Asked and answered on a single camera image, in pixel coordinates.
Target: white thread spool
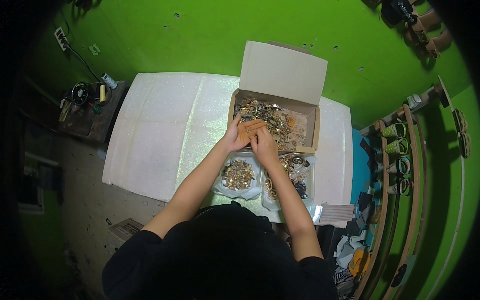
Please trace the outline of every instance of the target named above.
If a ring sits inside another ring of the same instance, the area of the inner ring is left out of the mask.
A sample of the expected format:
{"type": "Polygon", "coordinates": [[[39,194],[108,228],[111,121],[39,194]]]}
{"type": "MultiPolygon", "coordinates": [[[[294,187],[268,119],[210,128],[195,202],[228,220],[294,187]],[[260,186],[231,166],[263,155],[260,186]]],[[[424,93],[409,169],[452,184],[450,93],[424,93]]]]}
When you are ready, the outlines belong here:
{"type": "Polygon", "coordinates": [[[102,74],[102,79],[103,81],[105,81],[106,84],[108,84],[112,88],[112,90],[117,87],[117,82],[113,80],[110,76],[108,76],[107,73],[102,74]]]}

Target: electrical cord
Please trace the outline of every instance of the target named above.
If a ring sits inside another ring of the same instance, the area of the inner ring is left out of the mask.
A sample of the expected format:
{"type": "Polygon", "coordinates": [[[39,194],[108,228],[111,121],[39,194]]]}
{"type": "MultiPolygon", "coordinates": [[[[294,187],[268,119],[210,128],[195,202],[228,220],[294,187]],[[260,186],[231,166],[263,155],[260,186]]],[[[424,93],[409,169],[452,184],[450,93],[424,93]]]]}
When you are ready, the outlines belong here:
{"type": "Polygon", "coordinates": [[[67,19],[65,18],[65,15],[63,14],[63,10],[60,9],[60,13],[61,13],[61,16],[63,17],[63,20],[65,21],[65,24],[67,25],[67,34],[65,35],[65,37],[67,37],[69,34],[70,34],[70,25],[68,25],[68,22],[67,22],[67,19]]]}
{"type": "Polygon", "coordinates": [[[86,61],[80,56],[80,54],[78,54],[77,51],[73,50],[73,48],[70,46],[69,43],[65,43],[65,46],[70,49],[70,51],[72,51],[73,54],[75,54],[83,63],[84,65],[88,68],[88,70],[92,73],[92,75],[98,80],[101,82],[100,78],[92,71],[92,69],[88,66],[88,64],[86,63],[86,61]]]}

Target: thread spool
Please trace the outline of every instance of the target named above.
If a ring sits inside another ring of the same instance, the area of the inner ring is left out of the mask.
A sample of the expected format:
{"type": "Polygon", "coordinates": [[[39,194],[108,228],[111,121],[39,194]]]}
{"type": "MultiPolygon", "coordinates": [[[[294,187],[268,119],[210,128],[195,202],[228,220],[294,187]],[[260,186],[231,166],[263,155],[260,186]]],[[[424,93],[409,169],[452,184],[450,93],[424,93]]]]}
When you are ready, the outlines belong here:
{"type": "Polygon", "coordinates": [[[117,87],[117,82],[113,80],[107,73],[102,74],[102,79],[106,84],[108,84],[109,87],[112,88],[112,90],[117,87]]]}
{"type": "Polygon", "coordinates": [[[100,86],[100,102],[104,102],[107,99],[106,94],[105,94],[105,85],[102,84],[100,86]]]}

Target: box lid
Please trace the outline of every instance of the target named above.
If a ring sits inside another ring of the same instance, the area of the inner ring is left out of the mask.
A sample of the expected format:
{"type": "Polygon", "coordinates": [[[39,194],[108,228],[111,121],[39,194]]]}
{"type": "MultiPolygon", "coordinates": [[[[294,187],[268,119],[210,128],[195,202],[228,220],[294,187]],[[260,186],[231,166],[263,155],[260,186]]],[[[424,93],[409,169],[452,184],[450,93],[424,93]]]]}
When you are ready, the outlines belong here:
{"type": "Polygon", "coordinates": [[[319,105],[328,62],[295,48],[247,41],[239,89],[319,105]]]}

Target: concrete floor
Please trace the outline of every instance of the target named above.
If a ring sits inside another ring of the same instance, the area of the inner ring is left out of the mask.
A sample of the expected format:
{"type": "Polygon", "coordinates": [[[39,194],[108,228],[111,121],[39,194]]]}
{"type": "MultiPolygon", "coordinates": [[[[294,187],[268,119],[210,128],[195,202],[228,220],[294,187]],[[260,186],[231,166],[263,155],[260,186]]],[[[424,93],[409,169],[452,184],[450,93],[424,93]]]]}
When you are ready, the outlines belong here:
{"type": "Polygon", "coordinates": [[[114,225],[131,217],[145,225],[165,203],[102,183],[104,161],[96,145],[56,136],[50,157],[65,171],[65,241],[76,255],[84,283],[103,294],[102,270],[112,255],[106,247],[111,235],[106,219],[114,225]]]}

